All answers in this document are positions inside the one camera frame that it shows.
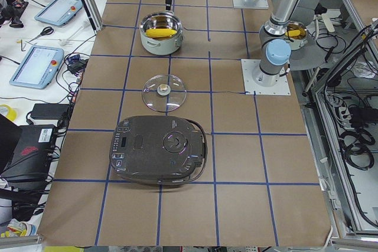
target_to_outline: tape roll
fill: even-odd
[[[10,121],[14,121],[17,117],[16,111],[6,104],[0,104],[0,114],[8,118]]]

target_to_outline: white mounting plate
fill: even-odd
[[[243,79],[245,92],[249,94],[270,94],[273,96],[290,96],[290,88],[286,76],[278,79],[278,82],[272,87],[263,87],[257,84],[252,78],[252,70],[260,64],[261,60],[242,59]]]
[[[268,0],[232,0],[234,8],[268,9]]]

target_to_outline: red logo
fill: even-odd
[[[38,148],[36,148],[34,146],[29,146],[29,147],[26,147],[25,149],[22,150],[21,156],[27,156],[30,153],[33,153],[33,152],[36,152],[36,151],[38,151]]]

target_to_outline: barcode sticker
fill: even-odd
[[[52,134],[53,130],[50,129],[42,129],[41,134],[40,134],[40,139],[38,140],[39,143],[46,143],[50,141],[50,137]]]

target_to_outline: blue joint cap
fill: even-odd
[[[275,39],[268,44],[265,54],[270,63],[282,66],[291,55],[290,45],[284,40]]]

